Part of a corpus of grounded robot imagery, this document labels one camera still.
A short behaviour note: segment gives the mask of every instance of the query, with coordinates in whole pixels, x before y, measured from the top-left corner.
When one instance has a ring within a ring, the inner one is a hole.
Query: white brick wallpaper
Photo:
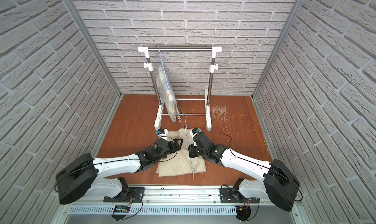
[[[312,223],[376,221],[376,0],[306,0],[256,96]]]
[[[50,223],[55,174],[90,152],[115,95],[60,0],[0,0],[0,222]]]
[[[74,0],[121,92],[154,93],[139,45],[216,44],[212,93],[235,95],[253,93],[294,1]],[[162,55],[175,94],[204,93],[210,52]]]

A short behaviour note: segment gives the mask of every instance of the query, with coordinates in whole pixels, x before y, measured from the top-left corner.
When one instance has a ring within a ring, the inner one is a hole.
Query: folded cloth
[[[185,129],[179,129],[179,131],[171,131],[167,133],[168,137],[171,138],[182,138],[183,144],[180,151],[176,153],[169,154],[165,162],[159,162],[157,168],[158,177],[165,176],[177,176],[192,173],[191,160],[189,157],[188,146],[193,143],[193,139],[189,132],[192,129],[187,129],[188,132],[188,142],[185,135]],[[192,166],[194,173],[204,173],[206,172],[205,160],[202,157],[192,158]]]

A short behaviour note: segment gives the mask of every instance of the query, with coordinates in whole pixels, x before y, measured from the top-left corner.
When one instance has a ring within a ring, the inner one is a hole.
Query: metal rail
[[[61,0],[65,7],[67,8],[69,14],[72,16],[73,21],[76,23],[78,30],[81,32],[85,42],[88,44],[89,49],[93,53],[96,61],[99,64],[99,67],[102,69],[103,74],[106,76],[108,82],[110,83],[112,89],[114,90],[116,96],[118,98],[121,97],[121,91],[117,86],[114,78],[112,77],[110,70],[108,69],[105,60],[103,59],[97,45],[95,44],[93,38],[90,35],[88,28],[86,27],[85,23],[83,22],[80,13],[78,12],[76,6],[73,3],[73,0]]]
[[[176,99],[176,100],[205,100],[205,99]]]
[[[161,50],[162,51],[182,51],[182,52],[186,52],[186,51],[200,51],[200,52],[204,52],[204,51],[209,51],[211,52],[212,51],[212,48],[211,47],[190,47],[190,48],[187,48],[187,47],[148,47],[148,50],[149,51],[159,51]]]
[[[206,115],[206,114],[194,114],[194,113],[184,114],[184,113],[179,113],[179,115]]]

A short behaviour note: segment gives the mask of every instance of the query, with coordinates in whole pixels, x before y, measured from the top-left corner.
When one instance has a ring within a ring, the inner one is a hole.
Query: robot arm
[[[127,197],[129,188],[123,178],[105,177],[148,170],[182,147],[182,139],[167,141],[167,129],[159,129],[157,133],[159,139],[153,145],[128,156],[102,159],[83,154],[78,157],[56,175],[60,203],[69,204],[86,196],[114,198],[122,191]]]
[[[188,147],[191,158],[201,156],[213,164],[239,170],[260,181],[255,186],[246,179],[239,179],[232,189],[235,200],[240,201],[242,197],[266,198],[285,211],[292,210],[300,184],[283,162],[276,159],[273,162],[260,161],[227,146],[215,145],[197,128],[190,134],[194,141]]]

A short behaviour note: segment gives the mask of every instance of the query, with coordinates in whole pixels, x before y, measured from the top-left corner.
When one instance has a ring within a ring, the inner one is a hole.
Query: black cable
[[[258,165],[258,166],[264,167],[264,168],[266,168],[266,169],[268,169],[268,170],[272,170],[271,168],[265,167],[264,165],[260,165],[260,164],[257,164],[257,163],[255,163],[255,162],[252,162],[252,161],[249,161],[249,160],[247,160],[247,159],[244,159],[244,158],[241,158],[241,157],[239,157],[239,156],[236,156],[236,155],[232,152],[232,150],[231,150],[231,141],[232,141],[232,137],[231,137],[230,135],[227,135],[227,134],[224,134],[224,133],[218,133],[218,132],[211,132],[211,131],[205,131],[205,132],[202,132],[202,133],[217,133],[217,134],[222,134],[222,135],[225,135],[225,136],[229,137],[229,138],[230,138],[229,149],[230,149],[230,152],[231,152],[236,158],[242,159],[242,160],[244,160],[244,161],[248,161],[248,162],[253,163],[253,164],[255,164],[255,165]],[[286,176],[280,174],[279,172],[277,172],[277,171],[275,171],[275,170],[272,170],[272,171],[275,172],[275,173],[277,173],[277,174],[279,174],[279,175],[281,175],[283,178],[287,179],[291,184],[294,185],[294,187],[296,187],[296,189],[298,189],[298,192],[300,193],[300,197],[301,197],[301,199],[300,199],[300,200],[294,200],[294,201],[302,201],[302,200],[303,200],[303,194],[302,194],[302,192],[300,191],[299,187],[298,187],[297,185],[295,185],[295,183],[293,183],[290,179],[288,179]]]
[[[117,161],[127,161],[127,160],[139,160],[139,159],[129,158],[129,159],[121,159],[121,160],[117,160]],[[58,182],[56,182],[55,185],[53,186],[53,187],[54,187],[54,190],[55,190],[56,192],[58,192],[58,191],[56,190],[56,185],[57,185],[61,180],[63,180],[64,178],[68,177],[69,175],[71,175],[71,174],[73,174],[73,173],[75,173],[75,172],[77,172],[77,171],[79,171],[79,170],[83,170],[83,169],[85,169],[85,168],[87,168],[87,167],[91,167],[91,166],[94,166],[94,165],[106,164],[106,163],[117,162],[117,161],[106,161],[106,162],[96,163],[96,164],[87,165],[87,166],[85,166],[85,167],[82,167],[82,168],[79,168],[79,169],[77,169],[77,170],[74,170],[73,172],[70,172],[69,174],[65,175],[62,179],[60,179]]]
[[[131,218],[131,217],[134,217],[136,214],[138,214],[138,213],[141,211],[142,207],[144,206],[144,203],[142,202],[142,200],[140,200],[140,199],[137,198],[137,197],[135,197],[135,199],[138,199],[138,200],[141,202],[141,208],[139,209],[139,211],[137,211],[134,215],[132,215],[132,216],[130,216],[130,217],[127,217],[127,218],[120,219],[119,221],[123,221],[123,220],[125,220],[125,219]]]
[[[259,200],[259,204],[257,205],[257,209],[256,209],[256,212],[255,212],[255,215],[253,215],[253,217],[251,217],[251,218],[248,219],[247,221],[250,221],[250,220],[252,220],[253,218],[256,217],[256,214],[257,214],[257,212],[258,212],[258,208],[260,207],[260,198],[258,198],[258,200]]]
[[[226,186],[228,189],[230,189],[228,185],[222,185],[221,188],[222,188],[223,186]],[[222,191],[221,191],[221,188],[219,188],[219,191],[221,192],[221,195],[224,195],[224,194],[222,193]]]
[[[177,155],[177,152],[178,152],[178,151],[176,151],[175,155],[174,155],[171,159],[168,159],[168,160],[166,160],[166,161],[172,160],[172,159]]]

